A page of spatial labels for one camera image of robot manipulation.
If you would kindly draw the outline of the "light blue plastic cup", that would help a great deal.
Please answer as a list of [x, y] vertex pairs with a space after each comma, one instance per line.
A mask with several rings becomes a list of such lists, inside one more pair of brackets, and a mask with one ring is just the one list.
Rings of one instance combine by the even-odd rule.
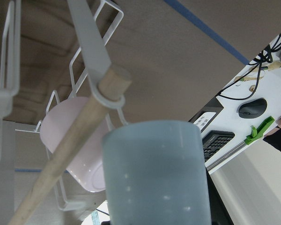
[[212, 223], [200, 130], [192, 123], [155, 120], [103, 137], [111, 224]]

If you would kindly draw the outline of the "pink plastic cup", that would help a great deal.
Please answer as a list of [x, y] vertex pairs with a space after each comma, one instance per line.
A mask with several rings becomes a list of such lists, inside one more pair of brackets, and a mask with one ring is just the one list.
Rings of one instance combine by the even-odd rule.
[[93, 132], [90, 132], [88, 119], [71, 128], [88, 100], [87, 97], [73, 97], [48, 110], [42, 121], [40, 138], [51, 153], [62, 147], [71, 156], [67, 170], [85, 190], [100, 192], [105, 190], [101, 141], [110, 131], [108, 122], [103, 119]]

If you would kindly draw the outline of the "black box with label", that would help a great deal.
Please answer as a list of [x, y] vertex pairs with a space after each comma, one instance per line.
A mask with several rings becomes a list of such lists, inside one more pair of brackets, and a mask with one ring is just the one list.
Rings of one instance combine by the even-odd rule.
[[223, 109], [224, 107], [220, 101], [216, 97], [213, 97], [189, 122], [196, 125], [203, 132]]

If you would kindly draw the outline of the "black keyboard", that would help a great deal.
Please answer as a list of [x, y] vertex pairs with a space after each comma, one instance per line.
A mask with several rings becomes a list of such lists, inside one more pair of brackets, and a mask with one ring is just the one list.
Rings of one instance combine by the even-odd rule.
[[203, 139], [205, 162], [235, 137], [233, 132], [211, 130]]

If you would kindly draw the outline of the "black computer mouse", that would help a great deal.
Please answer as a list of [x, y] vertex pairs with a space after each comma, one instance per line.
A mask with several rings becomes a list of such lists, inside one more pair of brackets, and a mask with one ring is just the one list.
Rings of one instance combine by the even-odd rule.
[[255, 119], [261, 116], [267, 109], [267, 101], [259, 98], [242, 104], [238, 109], [238, 116], [243, 119]]

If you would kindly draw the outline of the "green plastic clamp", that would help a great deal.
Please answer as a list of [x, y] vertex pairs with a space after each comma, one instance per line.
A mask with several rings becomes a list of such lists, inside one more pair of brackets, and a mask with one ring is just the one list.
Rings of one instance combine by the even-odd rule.
[[250, 145], [254, 141], [258, 140], [261, 138], [266, 130], [273, 124], [275, 119], [272, 116], [269, 116], [263, 122], [256, 128], [254, 126], [251, 126], [251, 134], [246, 137], [244, 140], [244, 143], [246, 145]]

